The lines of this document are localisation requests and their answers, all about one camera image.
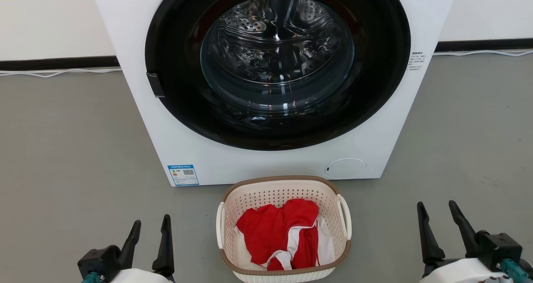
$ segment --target washing machine door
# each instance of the washing machine door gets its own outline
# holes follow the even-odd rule
[[[185,126],[287,150],[370,118],[410,48],[399,0],[162,0],[145,58],[154,94]]]

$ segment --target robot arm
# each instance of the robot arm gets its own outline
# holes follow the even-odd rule
[[[82,283],[168,283],[174,282],[174,252],[172,226],[168,214],[161,225],[161,243],[156,260],[152,264],[154,272],[132,268],[135,245],[139,241],[141,221],[133,223],[130,235],[119,249],[110,245],[105,249],[92,249],[78,261],[78,268],[84,278]]]
[[[421,283],[533,283],[531,265],[521,259],[522,246],[505,233],[474,231],[457,203],[449,201],[453,221],[466,248],[465,258],[445,259],[429,225],[422,202],[417,205],[422,260]]]

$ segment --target front-loading washing machine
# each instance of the front-loading washing machine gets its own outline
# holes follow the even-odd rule
[[[453,0],[96,0],[172,186],[378,178]]]

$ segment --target laundry basket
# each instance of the laundry basket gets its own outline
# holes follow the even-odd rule
[[[282,207],[290,199],[311,200],[318,205],[333,237],[335,261],[324,266],[286,271],[244,269],[249,264],[236,249],[236,223],[244,211],[272,204]],[[329,181],[314,176],[278,176],[251,179],[233,185],[217,211],[217,242],[225,264],[248,283],[299,283],[329,275],[348,256],[352,236],[350,211],[344,198]]]

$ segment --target basket rim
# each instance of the basket rim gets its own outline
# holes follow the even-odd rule
[[[339,190],[337,189],[337,187],[335,187],[333,184],[331,184],[331,182],[329,182],[328,180],[326,180],[326,179],[324,179],[322,177],[318,177],[318,176],[298,176],[298,175],[295,175],[295,176],[272,176],[272,177],[261,177],[261,178],[255,178],[255,179],[248,179],[248,180],[245,180],[245,181],[241,181],[241,182],[235,183],[234,185],[232,185],[226,191],[226,193],[222,197],[222,201],[226,202],[226,200],[228,199],[228,196],[234,190],[236,190],[237,188],[239,188],[241,186],[247,186],[249,184],[263,183],[263,182],[269,182],[269,181],[285,181],[285,180],[318,181],[320,183],[324,183],[326,186],[331,188],[331,190],[333,190],[333,192],[335,194],[339,194]]]
[[[239,183],[236,183],[232,185],[229,190],[225,193],[224,197],[222,198],[222,202],[226,202],[226,199],[228,198],[229,194],[235,190],[238,187],[245,186],[248,184],[254,184],[254,183],[262,183],[262,182],[268,182],[268,181],[283,181],[283,180],[309,180],[309,181],[318,181],[321,183],[324,183],[326,186],[331,188],[335,194],[339,194],[339,190],[337,187],[333,186],[331,182],[329,182],[327,179],[317,177],[317,176],[273,176],[273,177],[261,177],[261,178],[255,178],[255,179],[249,179],[245,181],[241,181]],[[341,256],[337,258],[337,260],[325,264],[323,266],[314,266],[312,268],[298,268],[295,270],[283,270],[283,271],[252,271],[252,270],[245,270],[243,268],[239,268],[238,266],[235,266],[232,264],[232,262],[228,259],[226,256],[226,253],[224,249],[220,249],[220,256],[222,257],[222,260],[230,268],[232,271],[236,273],[240,273],[242,275],[248,275],[248,276],[289,276],[289,275],[300,275],[303,273],[311,273],[311,272],[318,272],[327,270],[329,268],[335,268],[341,264],[346,257],[348,257],[348,253],[350,252],[350,248],[352,245],[352,241],[349,239],[346,241],[346,245],[344,247],[344,251],[342,252]]]

